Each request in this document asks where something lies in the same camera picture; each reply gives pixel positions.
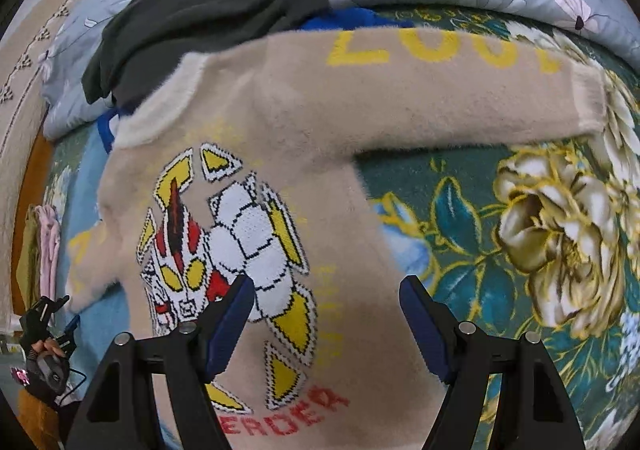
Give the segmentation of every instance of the black cable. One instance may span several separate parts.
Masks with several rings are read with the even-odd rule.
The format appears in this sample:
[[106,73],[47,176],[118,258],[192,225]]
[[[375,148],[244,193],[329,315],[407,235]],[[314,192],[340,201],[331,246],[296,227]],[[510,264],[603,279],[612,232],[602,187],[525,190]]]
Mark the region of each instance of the black cable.
[[78,383],[74,388],[72,388],[68,393],[66,393],[64,396],[62,396],[62,398],[60,398],[60,401],[58,402],[59,406],[62,406],[62,402],[65,401],[69,395],[73,394],[76,390],[78,390],[78,388],[80,388],[80,385],[82,385],[86,381],[86,374],[84,372],[80,372],[79,370],[75,370],[75,369],[69,369],[69,370],[76,374],[80,374],[81,376],[83,376],[83,378],[80,383]]

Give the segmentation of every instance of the yellow letter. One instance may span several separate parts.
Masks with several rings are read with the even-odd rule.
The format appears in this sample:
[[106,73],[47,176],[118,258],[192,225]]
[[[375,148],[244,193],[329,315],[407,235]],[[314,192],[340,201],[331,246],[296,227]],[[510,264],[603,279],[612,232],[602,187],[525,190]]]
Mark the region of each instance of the yellow letter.
[[455,31],[441,31],[442,43],[437,49],[425,47],[415,29],[399,29],[400,42],[412,56],[424,62],[446,62],[458,52],[460,42]]
[[335,39],[334,49],[329,53],[326,64],[338,65],[366,65],[386,64],[389,62],[389,51],[384,49],[370,49],[368,51],[347,51],[353,31],[341,31]]
[[502,46],[501,53],[495,54],[488,48],[484,37],[471,35],[471,42],[474,45],[474,49],[480,55],[480,58],[494,67],[500,69],[511,67],[518,59],[518,47],[514,43],[502,42],[500,44]]
[[536,48],[536,55],[538,55],[538,61],[540,62],[540,71],[552,75],[560,70],[561,61],[555,60],[549,56],[549,53],[544,49]]

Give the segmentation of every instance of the blue gripper pad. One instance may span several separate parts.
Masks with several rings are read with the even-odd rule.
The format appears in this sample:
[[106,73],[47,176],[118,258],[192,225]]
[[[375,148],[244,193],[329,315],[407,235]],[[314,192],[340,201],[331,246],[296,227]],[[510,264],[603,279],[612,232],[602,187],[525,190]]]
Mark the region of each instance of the blue gripper pad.
[[409,277],[400,283],[400,307],[427,368],[441,381],[448,383],[450,367],[444,340],[413,288]]
[[222,318],[218,322],[216,331],[209,339],[207,345],[206,373],[212,380],[213,377],[224,372],[231,359],[238,339],[244,329],[244,324],[254,306],[255,288],[254,281],[244,277],[240,289],[231,304],[226,306]]

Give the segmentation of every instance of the yellow eye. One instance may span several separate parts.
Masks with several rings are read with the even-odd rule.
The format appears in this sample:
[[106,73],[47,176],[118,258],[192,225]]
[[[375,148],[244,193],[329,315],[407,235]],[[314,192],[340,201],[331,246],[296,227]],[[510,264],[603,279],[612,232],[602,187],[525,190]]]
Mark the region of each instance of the yellow eye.
[[204,279],[204,263],[196,258],[187,268],[184,276],[187,278],[187,286],[194,291],[200,289]]
[[182,283],[180,282],[180,278],[174,270],[172,270],[168,266],[160,266],[160,273],[162,273],[162,278],[164,279],[165,284],[167,284],[170,289],[174,291],[182,290]]

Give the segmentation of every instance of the cartoon character graphic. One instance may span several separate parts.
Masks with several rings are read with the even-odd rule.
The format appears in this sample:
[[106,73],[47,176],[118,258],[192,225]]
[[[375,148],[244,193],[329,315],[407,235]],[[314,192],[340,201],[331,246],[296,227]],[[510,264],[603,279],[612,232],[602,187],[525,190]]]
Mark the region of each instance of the cartoon character graphic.
[[[207,182],[229,178],[242,168],[237,157],[210,143],[200,147],[200,165]],[[305,373],[296,367],[312,363],[317,339],[312,293],[294,279],[294,274],[309,272],[295,224],[280,196],[265,182],[258,188],[251,172],[208,199],[214,222],[206,230],[180,198],[193,180],[193,151],[188,149],[159,176],[154,197],[162,221],[157,226],[148,210],[136,249],[154,335],[197,319],[209,302],[226,295],[236,276],[246,274],[255,286],[249,320],[265,322],[275,338],[266,338],[262,350],[268,382],[265,404],[276,410],[301,390]],[[287,358],[274,343],[294,358]],[[207,390],[219,410],[251,412],[219,385],[213,383]]]

